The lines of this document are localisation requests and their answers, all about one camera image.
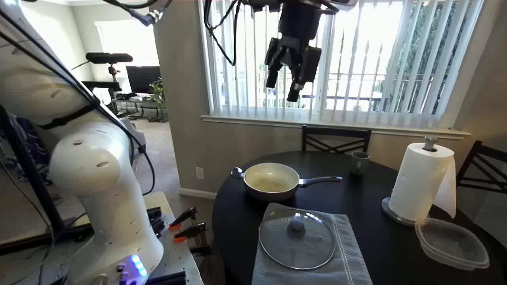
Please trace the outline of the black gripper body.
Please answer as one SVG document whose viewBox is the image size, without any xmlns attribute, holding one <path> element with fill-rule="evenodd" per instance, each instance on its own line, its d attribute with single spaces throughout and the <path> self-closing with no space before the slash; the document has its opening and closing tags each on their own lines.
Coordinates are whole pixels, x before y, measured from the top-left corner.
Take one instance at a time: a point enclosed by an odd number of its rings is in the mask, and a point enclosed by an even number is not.
<svg viewBox="0 0 507 285">
<path fill-rule="evenodd" d="M 279 70 L 287 66 L 293 81 L 311 83 L 317 74 L 320 50 L 311 48 L 309 42 L 316 39 L 319 21 L 317 7 L 287 0 L 279 20 L 281 39 L 273 39 L 266 51 L 268 70 L 270 66 L 278 66 Z"/>
</svg>

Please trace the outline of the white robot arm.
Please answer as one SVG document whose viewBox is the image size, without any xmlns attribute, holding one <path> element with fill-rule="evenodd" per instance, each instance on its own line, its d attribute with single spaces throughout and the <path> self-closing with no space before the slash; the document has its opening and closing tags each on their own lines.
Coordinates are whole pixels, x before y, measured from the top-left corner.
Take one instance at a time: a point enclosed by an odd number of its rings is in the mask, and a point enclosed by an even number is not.
<svg viewBox="0 0 507 285">
<path fill-rule="evenodd" d="M 0 105 L 57 138 L 51 181 L 80 200 L 94 230 L 67 285 L 146 285 L 165 248 L 132 167 L 140 143 L 60 62 L 19 0 L 0 0 L 0 23 Z"/>
</svg>

